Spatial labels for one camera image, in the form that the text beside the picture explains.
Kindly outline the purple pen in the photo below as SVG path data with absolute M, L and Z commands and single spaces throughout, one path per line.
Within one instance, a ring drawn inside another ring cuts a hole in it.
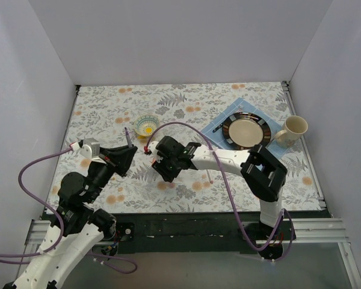
M 128 131 L 127 127 L 124 127 L 124 130 L 125 130 L 125 137 L 126 137 L 126 141 L 128 143 L 128 147 L 131 148 L 132 147 L 132 142 L 131 142 L 131 138 L 130 138 L 130 135 L 129 135 L 129 131 Z

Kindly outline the pink white pen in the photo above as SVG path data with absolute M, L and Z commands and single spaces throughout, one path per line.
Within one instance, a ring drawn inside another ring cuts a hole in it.
M 206 170 L 206 173 L 207 173 L 207 176 L 208 176 L 209 183 L 210 183 L 210 184 L 213 184 L 214 181 L 213 181 L 213 179 L 212 179 L 212 175 L 211 175 L 210 171 L 209 171 L 209 170 Z

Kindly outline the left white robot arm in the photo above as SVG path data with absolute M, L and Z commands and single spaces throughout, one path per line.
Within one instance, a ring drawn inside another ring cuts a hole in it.
M 99 241 L 116 235 L 116 218 L 103 209 L 89 207 L 108 181 L 126 176 L 137 147 L 105 149 L 88 140 L 74 142 L 63 152 L 80 151 L 91 158 L 87 175 L 70 172 L 58 191 L 59 205 L 36 256 L 24 272 L 5 288 L 61 288 L 72 270 Z

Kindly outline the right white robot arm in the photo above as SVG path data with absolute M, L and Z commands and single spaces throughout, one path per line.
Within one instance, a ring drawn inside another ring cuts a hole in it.
M 286 181 L 287 168 L 266 148 L 256 145 L 250 150 L 210 150 L 206 145 L 190 142 L 182 145 L 165 136 L 152 141 L 147 152 L 155 161 L 152 167 L 165 182 L 173 182 L 181 170 L 216 170 L 242 176 L 251 192 L 259 199 L 260 231 L 267 239 L 282 232 L 278 221 L 282 210 L 279 194 Z

